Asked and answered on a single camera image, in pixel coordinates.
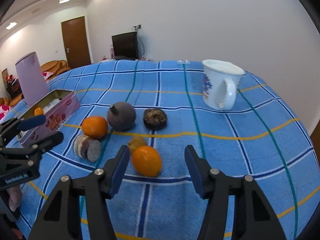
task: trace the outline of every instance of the white wall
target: white wall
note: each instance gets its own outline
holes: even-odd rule
[[[298,0],[88,0],[94,62],[141,24],[146,56],[212,58],[262,77],[309,133],[320,113],[320,35]]]
[[[1,71],[7,68],[9,74],[16,76],[16,61],[32,51],[37,53],[40,65],[52,60],[67,60],[61,22],[82,16],[87,18],[85,3],[73,4],[63,10],[41,14],[22,25],[13,35],[5,38],[0,45]],[[88,30],[87,38],[92,57]]]

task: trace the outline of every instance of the blue checkered tablecloth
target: blue checkered tablecloth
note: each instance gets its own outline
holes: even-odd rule
[[[23,188],[17,224],[25,236],[62,175],[88,175],[137,134],[147,136],[149,145],[159,151],[163,170],[158,178],[146,178],[129,163],[119,193],[107,201],[118,239],[197,239],[207,202],[196,194],[184,161],[189,144],[229,176],[251,174],[289,240],[302,231],[319,203],[319,165],[305,128],[289,106],[251,73],[242,78],[230,111],[217,111],[203,102],[200,62],[105,62],[66,72],[50,81],[49,87],[74,90],[81,106],[60,128],[63,143],[44,154],[40,178]],[[77,157],[72,150],[74,139],[82,133],[77,126],[91,115],[105,117],[111,104],[124,100],[136,109],[135,127],[109,133],[101,142],[103,152],[97,163]],[[157,132],[147,130],[142,121],[144,110],[153,107],[162,108],[168,116],[167,127]],[[26,110],[21,101],[6,119]],[[14,139],[8,147],[20,144]],[[82,232],[88,240],[84,203],[82,198]],[[230,197],[226,239],[231,237],[233,206]]]

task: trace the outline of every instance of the pink tin box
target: pink tin box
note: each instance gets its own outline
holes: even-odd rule
[[[71,90],[55,89],[34,104],[21,118],[34,117],[34,111],[41,107],[46,117],[45,124],[20,132],[19,142],[23,147],[29,147],[34,141],[39,140],[54,132],[78,108],[79,102],[76,94]]]

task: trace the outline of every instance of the purple container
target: purple container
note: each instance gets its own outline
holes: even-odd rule
[[[28,106],[34,105],[49,92],[35,52],[31,52],[19,59],[16,63],[16,71]]]

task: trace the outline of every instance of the television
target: television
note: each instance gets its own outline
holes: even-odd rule
[[[114,35],[112,43],[115,57],[139,58],[137,32]]]

